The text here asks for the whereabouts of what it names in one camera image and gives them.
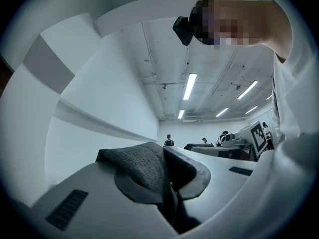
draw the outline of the concrete ceiling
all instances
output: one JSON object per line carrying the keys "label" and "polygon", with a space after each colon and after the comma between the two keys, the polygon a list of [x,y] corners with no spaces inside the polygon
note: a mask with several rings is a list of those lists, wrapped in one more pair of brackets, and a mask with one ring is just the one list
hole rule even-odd
{"label": "concrete ceiling", "polygon": [[[135,0],[108,0],[111,9]],[[273,52],[265,46],[216,50],[195,38],[183,46],[172,25],[175,18],[143,22],[123,30],[141,81],[160,120],[185,118],[198,121],[244,118],[254,106],[263,106],[271,94]],[[197,79],[188,101],[183,95],[189,73]],[[254,81],[256,87],[238,96]],[[224,108],[229,110],[219,118]]]}

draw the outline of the white wall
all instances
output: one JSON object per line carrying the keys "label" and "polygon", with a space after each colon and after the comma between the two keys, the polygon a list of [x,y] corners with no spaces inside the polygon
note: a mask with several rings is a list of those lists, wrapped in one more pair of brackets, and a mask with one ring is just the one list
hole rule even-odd
{"label": "white wall", "polygon": [[158,118],[121,31],[102,39],[101,48],[61,97],[112,126],[153,140],[158,138]]}
{"label": "white wall", "polygon": [[99,149],[138,145],[149,139],[101,123],[59,102],[45,149],[47,185],[60,182],[95,162]]}
{"label": "white wall", "polygon": [[252,121],[252,120],[255,120],[257,117],[259,117],[260,115],[270,111],[272,109],[272,104],[271,104],[271,100],[269,99],[267,101],[267,103],[262,106],[262,107],[257,107],[254,111],[252,111],[249,116],[246,118],[246,121],[249,122],[249,121]]}
{"label": "white wall", "polygon": [[245,120],[232,122],[216,122],[216,123],[182,123],[181,121],[159,123],[159,141],[158,144],[164,145],[166,136],[171,135],[175,146],[184,148],[188,143],[203,143],[205,137],[207,143],[215,144],[217,138],[223,133],[235,133],[248,124]]}
{"label": "white wall", "polygon": [[26,0],[3,34],[0,53],[15,70],[36,37],[48,27],[85,12],[95,20],[109,10],[107,0]]}

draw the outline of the gray fabric cushion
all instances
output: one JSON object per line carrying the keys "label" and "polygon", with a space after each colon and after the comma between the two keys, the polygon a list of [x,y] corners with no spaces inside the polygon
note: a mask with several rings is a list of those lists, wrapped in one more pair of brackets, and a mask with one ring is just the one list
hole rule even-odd
{"label": "gray fabric cushion", "polygon": [[97,161],[108,160],[123,168],[137,184],[163,197],[161,213],[174,223],[176,196],[172,194],[163,148],[153,142],[120,149],[101,149]]}

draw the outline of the person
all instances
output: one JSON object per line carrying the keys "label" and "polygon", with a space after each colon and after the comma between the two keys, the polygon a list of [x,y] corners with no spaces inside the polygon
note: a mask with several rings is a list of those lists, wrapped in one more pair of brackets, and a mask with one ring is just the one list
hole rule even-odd
{"label": "person", "polygon": [[217,147],[220,147],[222,146],[223,144],[223,141],[225,141],[225,136],[228,134],[228,131],[224,131],[220,136],[219,138],[217,139],[217,142],[216,142],[216,146]]}
{"label": "person", "polygon": [[205,137],[202,139],[202,141],[204,141],[204,143],[207,144],[207,139]]}
{"label": "person", "polygon": [[273,142],[271,140],[270,130],[269,130],[269,128],[268,128],[268,126],[267,126],[267,124],[265,122],[263,122],[263,131],[264,131],[264,135],[265,135],[265,137],[267,139],[267,147],[266,148],[268,148],[269,150],[275,149],[274,145],[273,145]]}
{"label": "person", "polygon": [[167,135],[167,140],[165,141],[164,146],[174,146],[174,141],[170,138],[170,134]]}
{"label": "person", "polygon": [[289,0],[199,0],[187,29],[217,48],[263,44],[273,50],[276,134],[284,140],[319,130],[318,48]]}

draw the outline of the ceiling pipe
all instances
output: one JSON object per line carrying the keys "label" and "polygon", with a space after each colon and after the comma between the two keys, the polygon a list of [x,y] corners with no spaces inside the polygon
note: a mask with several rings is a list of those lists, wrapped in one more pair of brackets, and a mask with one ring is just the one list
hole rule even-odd
{"label": "ceiling pipe", "polygon": [[[142,79],[146,79],[146,78],[150,78],[153,77],[153,75],[150,76],[145,76],[142,77]],[[158,85],[175,85],[175,84],[187,84],[187,82],[171,82],[171,83],[158,83]],[[196,84],[217,84],[217,82],[196,82]],[[144,86],[149,86],[149,85],[155,85],[155,83],[145,83]],[[242,85],[242,84],[233,84],[233,83],[223,83],[221,82],[220,85],[232,85],[232,86],[240,86],[240,87],[249,87],[249,85]],[[271,91],[271,89],[267,89],[267,88],[258,88],[258,90],[266,90],[266,91]]]}
{"label": "ceiling pipe", "polygon": [[[141,79],[147,79],[147,78],[156,78],[157,75],[150,75],[150,76],[144,76],[144,77],[141,77]],[[147,84],[144,84],[144,85],[155,85],[154,83],[147,83]]]}
{"label": "ceiling pipe", "polygon": [[226,74],[228,73],[228,71],[230,70],[230,64],[234,59],[235,54],[237,53],[237,51],[234,51],[231,56],[230,59],[228,60],[228,63],[226,65],[225,70],[223,71],[223,73],[221,74],[221,76],[219,77],[212,93],[210,94],[210,96],[206,99],[206,101],[204,102],[204,104],[200,107],[200,109],[197,111],[197,114],[200,113],[205,107],[206,105],[209,103],[209,101],[211,100],[211,98],[213,97],[213,95],[215,94],[215,92],[217,91],[217,89],[219,88],[221,82],[223,81],[223,79],[225,78]]}
{"label": "ceiling pipe", "polygon": [[163,111],[163,114],[165,114],[164,104],[163,104],[163,100],[162,100],[162,98],[161,98],[161,96],[160,96],[160,92],[159,92],[159,86],[158,86],[157,79],[156,79],[157,75],[156,75],[155,70],[154,70],[154,64],[153,64],[153,58],[152,58],[150,43],[149,43],[149,39],[148,39],[148,35],[147,35],[147,31],[146,31],[144,22],[142,22],[141,25],[142,25],[143,34],[144,34],[144,38],[145,38],[145,41],[146,41],[146,46],[147,46],[147,48],[148,48],[149,57],[150,57],[150,62],[151,62],[151,68],[152,68],[152,74],[153,74],[151,77],[154,78],[155,86],[156,86],[156,91],[157,91],[157,93],[158,93],[158,95],[159,95],[159,99],[160,99],[162,111]]}
{"label": "ceiling pipe", "polygon": [[[187,85],[187,81],[188,79],[185,77],[185,72],[187,70],[187,66],[188,66],[188,55],[189,55],[189,46],[187,47],[187,50],[186,50],[186,60],[185,60],[185,66],[184,66],[184,71],[183,73],[181,74],[182,75],[182,78],[186,81],[185,83],[182,83],[182,84],[185,84]],[[183,100],[183,95],[184,95],[184,91],[181,91],[181,97],[180,97],[180,100]],[[178,114],[178,111],[181,110],[181,104],[182,102],[178,102],[178,105],[177,105],[177,110],[176,110],[176,114]]]}
{"label": "ceiling pipe", "polygon": [[[239,120],[245,120],[246,118],[248,118],[248,116],[246,117],[239,117],[239,118],[234,118],[234,119],[207,119],[206,117],[183,117],[184,119],[196,119],[196,122],[225,122],[225,121],[239,121]],[[180,121],[179,119],[177,119],[176,117],[159,117],[159,120],[175,120],[175,121]]]}

